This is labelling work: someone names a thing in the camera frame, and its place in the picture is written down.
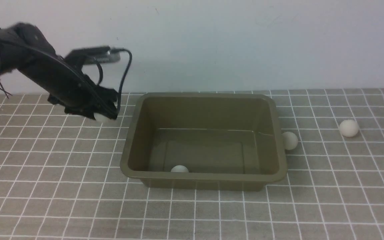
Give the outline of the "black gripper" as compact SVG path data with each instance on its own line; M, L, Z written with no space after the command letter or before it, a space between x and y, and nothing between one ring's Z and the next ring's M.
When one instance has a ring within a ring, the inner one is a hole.
M94 86L94 92L109 106L110 111L104 109L104 105L85 88L79 87L79 83L65 84L56 94L49 94L48 102L52 105L64 107L65 114L83 116L96 120L96 116L104 116L109 120L116 120L119 111L114 102L118 100L118 92L115 89Z

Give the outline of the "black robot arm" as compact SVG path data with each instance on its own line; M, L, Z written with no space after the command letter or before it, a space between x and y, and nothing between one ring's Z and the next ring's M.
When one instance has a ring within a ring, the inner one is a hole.
M48 102L61 105L66 114L94 120L115 120L119 94L102 87L103 71L97 59L109 46L72 50L59 56L42 32L29 23L0 28L0 76L18 70L48 92Z

